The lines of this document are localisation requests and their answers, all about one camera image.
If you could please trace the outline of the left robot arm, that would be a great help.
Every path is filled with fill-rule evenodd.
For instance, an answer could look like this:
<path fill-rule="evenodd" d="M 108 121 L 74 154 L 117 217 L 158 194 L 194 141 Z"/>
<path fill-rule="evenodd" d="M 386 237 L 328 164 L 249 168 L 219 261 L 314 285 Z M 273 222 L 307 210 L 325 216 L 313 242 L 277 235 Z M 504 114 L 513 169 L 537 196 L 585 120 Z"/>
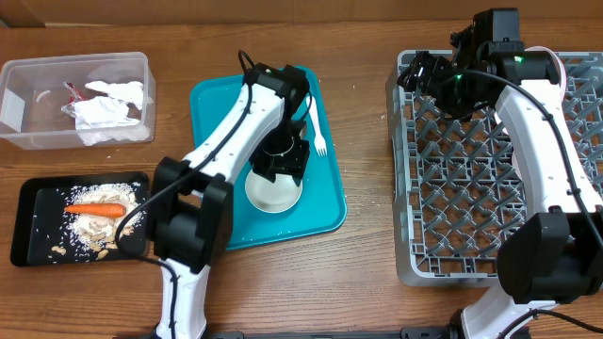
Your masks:
<path fill-rule="evenodd" d="M 250 165 L 269 183 L 279 175 L 302 181 L 310 145 L 293 116 L 309 93 L 304 70 L 258 63 L 244 71 L 236 103 L 204 143 L 158 164 L 146 225 L 163 279 L 154 337 L 204 337 L 208 275 L 233 231 L 237 177 Z"/>

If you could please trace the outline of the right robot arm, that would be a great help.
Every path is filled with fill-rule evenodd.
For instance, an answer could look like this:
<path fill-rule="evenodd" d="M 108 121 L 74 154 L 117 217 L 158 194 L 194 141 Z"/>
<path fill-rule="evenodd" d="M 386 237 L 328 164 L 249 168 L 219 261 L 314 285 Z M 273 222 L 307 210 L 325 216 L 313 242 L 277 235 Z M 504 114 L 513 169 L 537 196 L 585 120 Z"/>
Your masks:
<path fill-rule="evenodd" d="M 516 8 L 490 8 L 454 32 L 453 58 L 419 52 L 398 77 L 454 119 L 492 107 L 508 131 L 527 198 L 527 221 L 497 254 L 498 282 L 444 327 L 407 338 L 529 336 L 537 315 L 595 294 L 602 284 L 602 199 L 562 112 L 562 78 L 547 51 L 527 50 Z"/>

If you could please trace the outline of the wooden handled fork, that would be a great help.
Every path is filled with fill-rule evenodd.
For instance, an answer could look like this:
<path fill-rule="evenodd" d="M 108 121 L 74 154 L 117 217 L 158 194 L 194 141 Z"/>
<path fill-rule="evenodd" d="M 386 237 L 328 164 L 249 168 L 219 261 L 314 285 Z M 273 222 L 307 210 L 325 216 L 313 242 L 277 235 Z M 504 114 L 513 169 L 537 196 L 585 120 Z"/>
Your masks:
<path fill-rule="evenodd" d="M 324 136 L 321 133 L 319 118 L 318 118 L 318 108 L 316 101 L 314 100 L 311 93 L 308 94 L 308 98 L 306 99 L 307 111 L 310 116 L 310 120 L 313 126 L 313 130 L 315 133 L 313 144 L 315 146 L 315 150 L 319 157 L 326 156 L 328 154 L 326 141 Z"/>

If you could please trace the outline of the teal serving tray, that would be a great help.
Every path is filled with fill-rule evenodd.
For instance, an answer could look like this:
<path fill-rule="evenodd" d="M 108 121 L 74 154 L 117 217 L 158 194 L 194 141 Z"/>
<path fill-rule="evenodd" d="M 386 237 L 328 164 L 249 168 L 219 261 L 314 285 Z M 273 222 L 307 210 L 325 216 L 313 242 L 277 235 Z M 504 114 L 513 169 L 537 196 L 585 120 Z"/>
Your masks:
<path fill-rule="evenodd" d="M 320 156 L 312 125 L 304 138 L 311 142 L 298 201 L 282 213 L 266 213 L 256 208 L 246 194 L 246 179 L 252 170 L 246 164 L 234 189 L 234 226 L 228 250 L 242 250 L 337 230 L 344 222 L 348 207 L 337 164 L 333 139 L 317 76 L 304 70 L 310 84 L 313 104 L 318 110 L 320 132 L 327 153 Z M 200 146 L 228 114 L 240 93 L 240 74 L 204 80 L 190 93 L 190 116 L 194 145 Z"/>

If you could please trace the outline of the white napkin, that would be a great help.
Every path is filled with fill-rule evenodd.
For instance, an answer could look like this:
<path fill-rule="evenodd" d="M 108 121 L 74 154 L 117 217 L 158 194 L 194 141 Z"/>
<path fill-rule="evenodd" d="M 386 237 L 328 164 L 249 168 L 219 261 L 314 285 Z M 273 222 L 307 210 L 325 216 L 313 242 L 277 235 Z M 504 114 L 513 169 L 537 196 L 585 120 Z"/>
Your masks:
<path fill-rule="evenodd" d="M 141 82 L 92 81 L 85 88 L 100 92 L 100 95 L 61 108 L 63 113 L 74 118 L 75 130 L 85 146 L 111 140 L 138 142 L 150 138 L 150 129 L 139 125 L 140 119 L 129 116 L 131 108 L 142 111 L 144 87 Z"/>

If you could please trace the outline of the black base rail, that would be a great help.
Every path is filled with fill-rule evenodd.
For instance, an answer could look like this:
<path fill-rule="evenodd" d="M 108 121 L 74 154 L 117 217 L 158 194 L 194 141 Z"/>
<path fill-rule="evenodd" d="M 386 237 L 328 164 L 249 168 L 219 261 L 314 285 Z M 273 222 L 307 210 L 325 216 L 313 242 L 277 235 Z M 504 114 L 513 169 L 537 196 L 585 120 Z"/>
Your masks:
<path fill-rule="evenodd" d="M 397 331 L 324 331 L 252 333 L 242 331 L 214 332 L 210 339 L 459 339 L 463 336 L 450 325 L 436 327 L 404 327 Z"/>

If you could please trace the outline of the grey dishwasher rack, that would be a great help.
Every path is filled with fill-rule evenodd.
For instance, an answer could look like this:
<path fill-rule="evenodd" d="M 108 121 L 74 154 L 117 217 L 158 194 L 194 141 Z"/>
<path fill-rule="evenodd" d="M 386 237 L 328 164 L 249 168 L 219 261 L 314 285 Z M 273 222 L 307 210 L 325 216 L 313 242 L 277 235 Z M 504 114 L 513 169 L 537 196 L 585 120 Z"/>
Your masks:
<path fill-rule="evenodd" d="M 397 274 L 412 286 L 487 286 L 527 218 L 513 145 L 493 109 L 447 121 L 433 98 L 401 88 L 415 54 L 398 55 L 385 85 Z"/>

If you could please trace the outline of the clear plastic bin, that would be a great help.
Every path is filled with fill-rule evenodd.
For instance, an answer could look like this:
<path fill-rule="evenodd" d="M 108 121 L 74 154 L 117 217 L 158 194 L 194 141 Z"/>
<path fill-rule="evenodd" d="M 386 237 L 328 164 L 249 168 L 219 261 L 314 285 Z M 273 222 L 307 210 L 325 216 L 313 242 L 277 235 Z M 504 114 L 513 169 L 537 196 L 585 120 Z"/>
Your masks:
<path fill-rule="evenodd" d="M 25 150 L 64 149 L 85 146 L 74 118 L 61 108 L 70 102 L 63 86 L 71 82 L 88 99 L 100 95 L 85 85 L 92 81 L 128 83 L 144 87 L 142 111 L 131 108 L 129 116 L 150 129 L 149 139 L 107 141 L 93 146 L 150 142 L 155 134 L 156 83 L 148 58 L 142 52 L 78 56 L 52 56 L 11 60 L 1 72 L 1 137 Z"/>

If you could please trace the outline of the red wrapper scrap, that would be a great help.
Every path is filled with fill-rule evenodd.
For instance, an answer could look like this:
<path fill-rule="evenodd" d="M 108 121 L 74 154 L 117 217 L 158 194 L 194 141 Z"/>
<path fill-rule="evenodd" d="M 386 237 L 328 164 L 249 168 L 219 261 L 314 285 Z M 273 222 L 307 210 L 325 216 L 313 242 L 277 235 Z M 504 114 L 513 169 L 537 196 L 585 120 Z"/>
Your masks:
<path fill-rule="evenodd" d="M 64 85 L 64 87 L 70 93 L 70 102 L 69 102 L 69 104 L 74 104 L 74 103 L 77 103 L 77 102 L 87 101 L 88 100 L 88 98 L 86 96 L 84 96 L 81 93 L 81 91 L 75 87 L 75 85 L 73 83 L 71 83 L 71 82 L 64 82 L 63 85 Z"/>

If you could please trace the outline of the orange carrot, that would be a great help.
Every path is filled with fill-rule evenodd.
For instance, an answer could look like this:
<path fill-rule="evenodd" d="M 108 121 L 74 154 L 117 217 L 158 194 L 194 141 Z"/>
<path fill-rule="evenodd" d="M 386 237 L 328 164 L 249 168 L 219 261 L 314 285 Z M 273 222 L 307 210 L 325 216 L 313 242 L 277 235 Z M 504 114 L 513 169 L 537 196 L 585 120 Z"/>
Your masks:
<path fill-rule="evenodd" d="M 126 215 L 126 208 L 114 202 L 84 203 L 66 206 L 64 211 L 72 214 L 91 215 L 103 218 L 121 218 Z"/>

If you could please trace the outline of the white bowl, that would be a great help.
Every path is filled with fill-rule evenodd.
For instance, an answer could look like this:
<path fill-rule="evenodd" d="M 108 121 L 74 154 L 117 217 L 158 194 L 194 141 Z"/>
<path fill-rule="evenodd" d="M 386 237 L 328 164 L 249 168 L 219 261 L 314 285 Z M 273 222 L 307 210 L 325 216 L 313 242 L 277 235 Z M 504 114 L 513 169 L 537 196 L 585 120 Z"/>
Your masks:
<path fill-rule="evenodd" d="M 286 174 L 277 174 L 271 182 L 252 170 L 245 180 L 245 193 L 250 203 L 258 210 L 277 214 L 292 208 L 302 195 L 302 183 Z"/>

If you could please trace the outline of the peanuts and rice pile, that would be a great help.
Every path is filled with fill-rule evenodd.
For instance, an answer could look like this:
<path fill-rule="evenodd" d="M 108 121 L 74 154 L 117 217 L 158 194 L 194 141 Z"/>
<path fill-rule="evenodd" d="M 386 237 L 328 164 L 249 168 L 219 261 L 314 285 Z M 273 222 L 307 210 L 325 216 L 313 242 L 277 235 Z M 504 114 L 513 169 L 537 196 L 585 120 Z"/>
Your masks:
<path fill-rule="evenodd" d="M 72 255 L 76 262 L 106 259 L 117 252 L 117 229 L 121 217 L 97 216 L 71 212 L 74 205 L 94 205 L 97 211 L 109 212 L 118 204 L 130 213 L 145 200 L 140 182 L 99 184 L 57 188 L 63 205 L 58 225 L 58 239 L 51 242 L 48 258 L 53 263 Z"/>

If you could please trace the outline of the white round plate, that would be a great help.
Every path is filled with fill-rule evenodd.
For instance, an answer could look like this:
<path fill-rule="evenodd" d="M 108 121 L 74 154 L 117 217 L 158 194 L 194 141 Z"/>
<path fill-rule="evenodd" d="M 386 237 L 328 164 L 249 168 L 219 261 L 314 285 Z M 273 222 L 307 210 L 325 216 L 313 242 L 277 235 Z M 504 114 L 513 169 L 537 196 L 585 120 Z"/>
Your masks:
<path fill-rule="evenodd" d="M 564 65 L 563 65 L 561 59 L 558 57 L 558 55 L 545 46 L 531 46 L 531 47 L 527 48 L 527 51 L 547 52 L 551 55 L 555 68 L 560 76 L 561 95 L 564 95 L 565 91 L 566 91 L 566 86 L 567 86 L 566 70 L 564 68 Z"/>

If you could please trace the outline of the black tray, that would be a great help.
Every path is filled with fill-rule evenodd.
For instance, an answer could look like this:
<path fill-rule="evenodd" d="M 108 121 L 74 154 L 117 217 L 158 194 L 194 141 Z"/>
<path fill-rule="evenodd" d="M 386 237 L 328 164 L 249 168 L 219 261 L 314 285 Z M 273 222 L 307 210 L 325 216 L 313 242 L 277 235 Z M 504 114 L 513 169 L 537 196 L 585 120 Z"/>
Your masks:
<path fill-rule="evenodd" d="M 149 197 L 149 178 L 143 172 L 116 172 L 104 174 L 72 175 L 33 178 L 27 180 L 20 191 L 15 221 L 10 261 L 15 266 L 43 266 L 54 264 L 48 258 L 51 242 L 58 239 L 58 225 L 63 205 L 55 192 L 57 188 L 99 184 L 142 183 L 146 202 Z M 145 239 L 146 212 L 137 212 L 117 234 L 116 246 L 136 254 L 147 253 Z M 117 249 L 105 260 L 121 260 L 128 256 Z M 57 264 L 80 263 L 72 255 Z"/>

